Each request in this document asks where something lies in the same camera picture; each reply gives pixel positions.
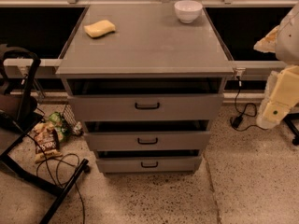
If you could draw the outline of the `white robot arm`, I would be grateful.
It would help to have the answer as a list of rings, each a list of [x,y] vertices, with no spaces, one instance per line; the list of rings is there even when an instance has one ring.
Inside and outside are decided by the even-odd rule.
[[[272,52],[287,64],[282,71],[271,72],[258,110],[256,124],[272,129],[299,103],[299,3],[253,48]]]

